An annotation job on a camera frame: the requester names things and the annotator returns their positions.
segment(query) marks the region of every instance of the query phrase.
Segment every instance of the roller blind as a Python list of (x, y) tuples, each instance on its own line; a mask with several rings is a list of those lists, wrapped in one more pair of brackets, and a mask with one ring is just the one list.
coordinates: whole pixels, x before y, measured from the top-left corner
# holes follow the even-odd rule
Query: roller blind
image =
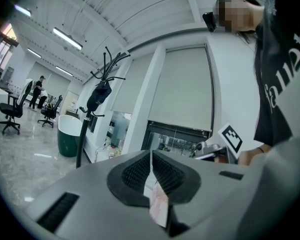
[(52, 95), (54, 97), (59, 97), (60, 95), (62, 95), (63, 97), (65, 96), (68, 85), (70, 84), (70, 80), (57, 73), (54, 73), (50, 69), (36, 62), (33, 65), (28, 78), (38, 81), (41, 76), (45, 77), (42, 87), (49, 95)]
[(149, 120), (211, 129), (212, 90), (204, 48), (168, 52), (156, 87)]
[(126, 73), (119, 92), (112, 105), (112, 111), (132, 114), (145, 79), (153, 53), (135, 59)]

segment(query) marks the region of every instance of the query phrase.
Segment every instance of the person in black clothes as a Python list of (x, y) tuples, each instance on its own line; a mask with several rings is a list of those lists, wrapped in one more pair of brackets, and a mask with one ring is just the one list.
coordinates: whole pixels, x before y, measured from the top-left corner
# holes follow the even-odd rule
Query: person in black clothes
[(248, 43), (256, 40), (260, 110), (254, 139), (264, 144), (240, 154), (239, 163), (249, 165), (254, 156), (293, 136), (276, 99), (300, 71), (300, 0), (265, 0), (264, 6), (256, 0), (217, 0), (213, 14), (226, 32)]
[(33, 90), (33, 95), (32, 95), (32, 100), (30, 101), (30, 104), (29, 104), (29, 109), (31, 108), (31, 105), (32, 105), (32, 109), (34, 111), (37, 111), (37, 109), (35, 108), (35, 105), (36, 105), (36, 100), (37, 98), (39, 97), (41, 91), (43, 91), (44, 89), (42, 88), (42, 83), (44, 81), (45, 77), (42, 75), (40, 77), (40, 80), (38, 82), (35, 83), (35, 88)]

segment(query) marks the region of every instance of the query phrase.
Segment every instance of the white column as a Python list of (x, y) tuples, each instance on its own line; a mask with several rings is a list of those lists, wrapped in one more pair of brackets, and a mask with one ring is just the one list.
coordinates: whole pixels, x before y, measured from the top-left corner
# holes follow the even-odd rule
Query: white column
[(154, 99), (159, 76), (165, 61), (166, 48), (160, 43), (155, 49), (154, 55), (145, 74), (138, 98), (132, 113), (132, 118), (122, 149), (122, 154), (141, 150), (145, 137), (148, 117)]
[[(131, 66), (131, 63), (132, 63), (131, 57), (125, 58), (115, 76), (119, 77), (119, 78), (124, 78)], [(96, 149), (101, 147), (105, 142), (105, 139), (107, 136), (107, 131), (109, 129), (109, 124), (110, 124), (112, 115), (114, 113), (110, 109), (115, 101), (115, 98), (118, 94), (118, 91), (119, 91), (123, 81), (124, 80), (121, 80), (121, 79), (114, 79), (113, 81), (110, 82), (112, 93), (104, 101), (104, 103), (100, 106), (100, 109), (98, 109), (96, 111), (96, 113), (98, 115), (104, 115), (104, 117), (98, 117), (98, 120), (96, 121), (95, 128), (94, 128), (92, 141), (93, 141)]]

